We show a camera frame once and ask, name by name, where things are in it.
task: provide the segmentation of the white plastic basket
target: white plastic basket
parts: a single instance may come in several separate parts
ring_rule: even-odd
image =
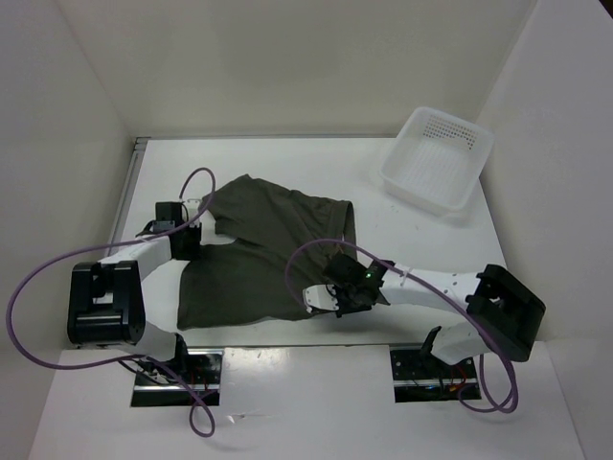
[[[459,211],[486,165],[494,136],[440,110],[420,107],[379,170],[385,190],[436,214]]]

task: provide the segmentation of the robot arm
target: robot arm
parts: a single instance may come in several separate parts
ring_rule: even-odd
[[[152,236],[178,227],[197,213],[199,200],[159,202]],[[68,337],[80,347],[113,348],[159,361],[181,359],[187,347],[180,335],[147,322],[141,282],[171,259],[199,257],[201,225],[169,237],[145,240],[94,263],[73,268],[68,309]]]
[[[505,268],[489,264],[482,273],[442,273],[385,262],[422,278],[452,298],[496,340],[509,359],[528,360],[545,306]],[[324,274],[331,285],[312,286],[303,291],[308,311],[334,311],[341,317],[371,310],[379,303],[415,304],[457,313],[432,290],[377,262],[367,268],[347,255],[338,254]],[[433,329],[422,350],[449,365],[490,351],[467,321]]]

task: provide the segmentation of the dark green t-shirt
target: dark green t-shirt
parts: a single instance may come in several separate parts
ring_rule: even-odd
[[[315,239],[355,243],[349,201],[307,196],[249,175],[219,189],[209,211],[216,219],[216,233],[237,240],[201,246],[200,260],[186,266],[179,295],[180,330],[248,324],[267,317],[310,318],[285,287],[287,260]],[[323,283],[324,267],[337,251],[334,245],[305,251],[291,271],[296,290]]]

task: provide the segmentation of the black bracket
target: black bracket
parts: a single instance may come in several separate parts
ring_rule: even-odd
[[[377,262],[372,262],[367,268],[347,254],[332,257],[324,269],[324,276],[334,283],[338,305],[336,317],[372,310],[374,304],[389,305],[379,290],[386,271],[387,268]]]
[[[136,261],[73,268],[68,338],[77,345],[135,345],[145,331],[145,304]]]
[[[466,312],[481,325],[511,361],[527,361],[545,304],[504,267],[489,264],[468,295]]]
[[[161,201],[155,203],[155,220],[151,233],[163,233],[183,225],[183,203],[179,201]],[[202,226],[189,226],[173,233],[170,238],[170,253],[177,261],[195,261],[200,257],[200,239]]]

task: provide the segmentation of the white enclosure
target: white enclosure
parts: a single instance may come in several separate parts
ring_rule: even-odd
[[[138,136],[394,136],[422,105],[489,129],[507,266],[548,307],[585,457],[610,455],[613,19],[598,0],[5,1],[0,59],[5,300],[36,265],[109,239]],[[50,360],[73,262],[17,308]],[[23,459],[54,374],[5,333],[0,356],[0,457]]]

